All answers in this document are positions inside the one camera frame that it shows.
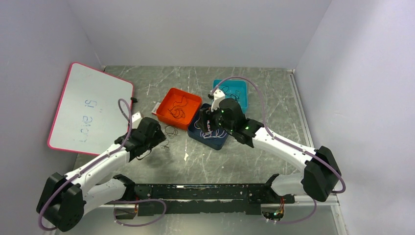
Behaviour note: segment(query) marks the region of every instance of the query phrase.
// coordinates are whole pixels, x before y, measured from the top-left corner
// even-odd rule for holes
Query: red whiteboard border
[[[66,80],[65,80],[64,88],[63,88],[63,91],[62,91],[62,94],[61,94],[61,98],[59,99],[58,108],[57,108],[56,113],[55,113],[55,118],[53,119],[52,127],[51,127],[51,129],[50,129],[50,132],[49,132],[49,137],[48,137],[48,139],[47,139],[47,145],[49,146],[49,148],[54,149],[54,150],[61,150],[61,151],[66,151],[66,152],[83,153],[83,154],[89,154],[89,155],[95,155],[95,156],[98,156],[99,154],[95,154],[95,153],[87,153],[87,152],[72,151],[72,150],[62,149],[62,148],[55,148],[55,147],[52,147],[52,146],[50,145],[50,138],[51,138],[51,136],[52,136],[53,128],[55,127],[56,118],[58,117],[59,109],[61,108],[61,102],[62,102],[62,99],[63,99],[64,94],[65,94],[66,85],[67,85],[67,83],[68,83],[69,75],[70,75],[70,72],[72,71],[72,66],[73,66],[74,64],[83,65],[83,66],[88,67],[88,68],[90,68],[90,69],[93,69],[93,70],[95,70],[95,71],[98,71],[98,72],[101,72],[101,73],[105,73],[105,74],[107,74],[107,75],[109,75],[109,76],[111,76],[111,77],[114,77],[114,78],[117,78],[117,79],[119,79],[119,80],[122,80],[122,81],[125,81],[125,82],[130,83],[130,84],[133,86],[133,92],[131,93],[131,97],[133,97],[133,95],[134,95],[134,84],[133,84],[132,82],[130,82],[130,81],[127,81],[127,80],[125,80],[125,79],[122,79],[122,78],[119,78],[119,77],[113,76],[113,75],[108,74],[108,73],[106,73],[106,72],[99,71],[99,70],[97,70],[97,69],[95,69],[95,68],[92,68],[91,66],[88,66],[88,65],[85,65],[85,64],[82,64],[82,63],[79,63],[79,62],[72,62],[72,63],[70,64],[70,66],[69,66],[69,71],[68,71],[68,74],[67,74],[67,76],[66,76]]]

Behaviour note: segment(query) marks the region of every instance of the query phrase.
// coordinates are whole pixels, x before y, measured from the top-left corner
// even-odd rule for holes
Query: whiteboard
[[[127,102],[133,84],[80,63],[72,63],[47,144],[52,149],[101,154],[125,135],[127,120],[118,99]]]

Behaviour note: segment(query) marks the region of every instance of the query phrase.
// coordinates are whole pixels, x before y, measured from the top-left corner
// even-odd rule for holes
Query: black cord
[[[232,93],[228,93],[229,91],[229,87],[228,86],[223,86],[221,88],[221,91],[225,94],[225,96],[229,97],[229,98],[233,98],[234,100],[236,100],[237,102],[239,101],[239,98],[241,96],[241,92],[236,90],[235,94]]]
[[[180,107],[184,107],[187,105],[187,98],[183,95],[182,96],[182,100],[180,102],[174,101],[173,102],[173,108],[168,109],[169,113],[175,118],[175,119],[180,119],[180,118],[185,118],[186,114],[184,113],[183,109]]]
[[[172,132],[167,131],[168,127],[173,128],[173,131]],[[167,136],[170,137],[170,139],[176,137],[177,134],[179,133],[179,131],[174,126],[170,126],[170,125],[165,126],[164,132],[166,133]],[[167,141],[167,144],[161,145],[161,148],[170,149],[169,147],[170,140],[165,140],[165,141]]]
[[[172,127],[173,128],[173,131],[172,132],[168,132],[167,131],[167,128],[168,127]],[[165,128],[164,128],[164,132],[166,133],[166,135],[167,136],[169,136],[171,139],[172,138],[174,138],[174,137],[176,137],[177,136],[177,134],[179,133],[179,131],[174,127],[174,126],[170,126],[170,125],[167,125]]]

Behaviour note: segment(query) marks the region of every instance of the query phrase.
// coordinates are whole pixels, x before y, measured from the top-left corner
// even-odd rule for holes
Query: blue bin
[[[218,85],[220,79],[216,79],[213,82],[213,88]],[[226,98],[238,99],[238,103],[241,106],[242,112],[245,113],[248,109],[248,87],[245,81],[241,80],[227,80],[219,87],[225,94]]]
[[[203,104],[202,108],[207,108],[210,107],[210,104]],[[207,145],[215,150],[220,150],[222,149],[222,146],[225,144],[226,139],[228,138],[228,134],[225,135],[225,137],[223,138],[209,138],[209,139],[204,139],[203,137],[200,136],[200,133],[202,132],[200,129],[197,129],[195,127],[195,122],[199,119],[200,113],[197,112],[196,115],[193,117],[192,122],[190,123],[189,127],[187,128],[187,135],[192,138],[195,139],[197,141],[199,141],[200,143]]]

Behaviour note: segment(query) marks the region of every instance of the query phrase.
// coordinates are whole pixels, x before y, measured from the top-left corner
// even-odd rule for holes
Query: gray marble surface
[[[107,66],[105,72],[133,82],[134,96],[138,99],[138,103],[133,105],[133,112],[140,111],[144,116],[155,119],[151,110],[172,87],[199,95],[204,103],[210,103],[207,94],[212,89],[214,79],[231,75],[245,76],[264,93],[269,127],[284,137],[306,145],[297,103],[285,69]],[[246,117],[262,121],[259,96],[251,85],[248,90]],[[291,174],[296,171],[278,156],[241,145],[233,137],[229,137],[223,148],[216,151],[178,129],[178,135],[170,139],[169,147],[163,149],[157,146],[144,160],[131,161],[105,180],[122,173],[136,183],[263,183],[272,174]],[[74,168],[92,158],[80,154]]]

